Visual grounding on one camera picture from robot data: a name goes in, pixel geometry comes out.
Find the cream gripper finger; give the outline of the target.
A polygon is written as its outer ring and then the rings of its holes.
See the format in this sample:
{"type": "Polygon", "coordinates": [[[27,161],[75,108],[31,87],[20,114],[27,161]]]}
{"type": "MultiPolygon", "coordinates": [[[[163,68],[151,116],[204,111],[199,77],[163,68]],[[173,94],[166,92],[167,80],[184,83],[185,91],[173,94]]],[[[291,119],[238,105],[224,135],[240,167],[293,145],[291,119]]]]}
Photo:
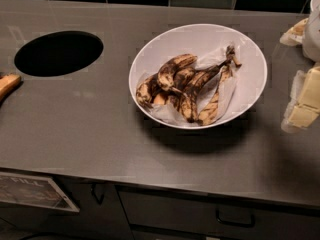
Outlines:
{"type": "Polygon", "coordinates": [[[292,83],[290,102],[284,113],[281,129],[297,133],[307,129],[320,116],[320,66],[307,72],[298,70],[292,83]]]}
{"type": "Polygon", "coordinates": [[[287,46],[298,46],[302,44],[304,29],[308,19],[305,18],[287,30],[280,38],[280,43],[287,46]]]}

